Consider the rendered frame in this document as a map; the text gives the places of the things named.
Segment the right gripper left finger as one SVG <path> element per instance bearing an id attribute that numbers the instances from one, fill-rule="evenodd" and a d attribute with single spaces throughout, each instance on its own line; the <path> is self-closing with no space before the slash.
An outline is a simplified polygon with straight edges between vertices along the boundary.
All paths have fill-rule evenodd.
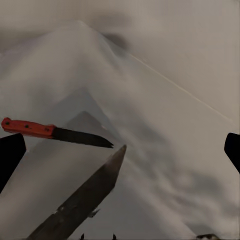
<path id="1" fill-rule="evenodd" d="M 0 138 L 0 193 L 26 152 L 21 133 Z"/>

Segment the parer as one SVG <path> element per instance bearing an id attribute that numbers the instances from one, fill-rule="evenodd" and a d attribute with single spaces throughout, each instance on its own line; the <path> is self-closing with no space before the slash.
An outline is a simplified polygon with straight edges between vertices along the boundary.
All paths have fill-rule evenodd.
<path id="1" fill-rule="evenodd" d="M 11 120 L 5 118 L 1 126 L 5 130 L 13 130 L 24 133 L 32 133 L 42 136 L 59 137 L 65 139 L 72 139 L 77 141 L 84 141 L 90 143 L 96 143 L 100 145 L 114 145 L 105 138 L 97 135 L 92 135 L 84 132 L 68 130 L 64 128 L 58 128 L 56 125 L 42 125 L 36 122 Z"/>

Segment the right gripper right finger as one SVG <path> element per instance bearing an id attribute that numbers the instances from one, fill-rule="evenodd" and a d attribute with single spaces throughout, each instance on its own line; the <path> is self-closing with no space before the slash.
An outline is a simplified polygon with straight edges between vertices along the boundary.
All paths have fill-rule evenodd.
<path id="1" fill-rule="evenodd" d="M 240 135 L 228 133 L 225 147 L 225 153 L 240 173 Z"/>

